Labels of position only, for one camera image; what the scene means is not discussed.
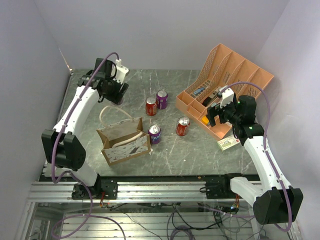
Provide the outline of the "purple Fanta can front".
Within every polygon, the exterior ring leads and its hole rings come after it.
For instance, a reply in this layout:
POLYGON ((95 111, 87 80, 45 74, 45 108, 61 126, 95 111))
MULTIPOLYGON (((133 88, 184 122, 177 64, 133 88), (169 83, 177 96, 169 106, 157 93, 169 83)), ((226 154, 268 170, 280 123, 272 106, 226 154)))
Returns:
POLYGON ((148 134, 150 136, 150 143, 152 145, 158 144, 161 140, 161 128, 158 124, 152 124, 148 128, 148 134))

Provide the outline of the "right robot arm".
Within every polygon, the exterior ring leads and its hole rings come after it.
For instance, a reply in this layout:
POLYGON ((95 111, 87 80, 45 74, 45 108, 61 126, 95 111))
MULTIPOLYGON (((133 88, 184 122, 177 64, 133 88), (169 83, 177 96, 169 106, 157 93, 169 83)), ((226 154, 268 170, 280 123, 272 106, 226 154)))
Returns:
POLYGON ((220 123, 230 123, 235 136, 249 153, 257 170, 261 186, 253 185, 247 178, 237 176, 220 186, 221 194, 231 198, 242 197, 252 208, 260 225, 292 224, 300 209, 303 193, 294 188, 285 178, 267 144, 264 128, 256 122, 257 103, 254 97, 234 93, 218 94, 220 101, 207 109, 210 125, 215 126, 215 117, 220 123))

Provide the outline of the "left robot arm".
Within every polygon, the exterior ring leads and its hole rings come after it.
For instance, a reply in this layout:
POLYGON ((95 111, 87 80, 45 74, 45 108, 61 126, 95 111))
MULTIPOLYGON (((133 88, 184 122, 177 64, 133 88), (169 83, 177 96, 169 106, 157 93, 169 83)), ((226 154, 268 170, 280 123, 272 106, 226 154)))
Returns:
POLYGON ((62 118, 53 129, 42 132, 51 180, 57 184, 64 175, 70 175, 76 181, 71 194, 74 200, 96 199, 103 192, 101 176, 86 162, 86 149, 77 136, 96 103, 122 102, 129 87, 125 83, 128 72, 120 58, 115 61, 97 58, 94 69, 79 78, 75 95, 62 118))

